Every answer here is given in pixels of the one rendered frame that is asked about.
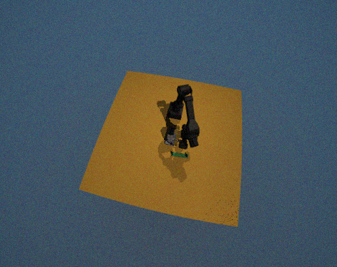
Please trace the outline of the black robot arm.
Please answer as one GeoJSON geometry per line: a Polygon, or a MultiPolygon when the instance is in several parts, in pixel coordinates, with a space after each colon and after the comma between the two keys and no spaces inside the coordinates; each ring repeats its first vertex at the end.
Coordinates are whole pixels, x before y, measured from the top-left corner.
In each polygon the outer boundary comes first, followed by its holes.
{"type": "Polygon", "coordinates": [[[194,104],[192,97],[192,89],[189,85],[179,85],[177,88],[178,97],[177,100],[172,102],[173,112],[180,112],[180,108],[183,108],[186,104],[187,124],[185,134],[188,137],[190,148],[199,146],[197,137],[200,134],[198,123],[195,121],[194,104]],[[189,95],[190,96],[187,96],[189,95]],[[186,97],[187,96],[187,97],[186,97]]]}

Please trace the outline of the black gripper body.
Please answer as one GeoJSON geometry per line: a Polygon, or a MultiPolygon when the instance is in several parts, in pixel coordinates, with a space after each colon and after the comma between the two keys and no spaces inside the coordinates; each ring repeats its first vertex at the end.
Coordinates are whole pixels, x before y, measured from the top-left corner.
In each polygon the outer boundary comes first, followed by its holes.
{"type": "Polygon", "coordinates": [[[185,134],[185,131],[186,131],[186,124],[183,124],[182,125],[182,142],[179,143],[179,148],[181,149],[187,149],[188,148],[188,144],[187,144],[187,140],[188,140],[188,137],[186,136],[185,134]]]}

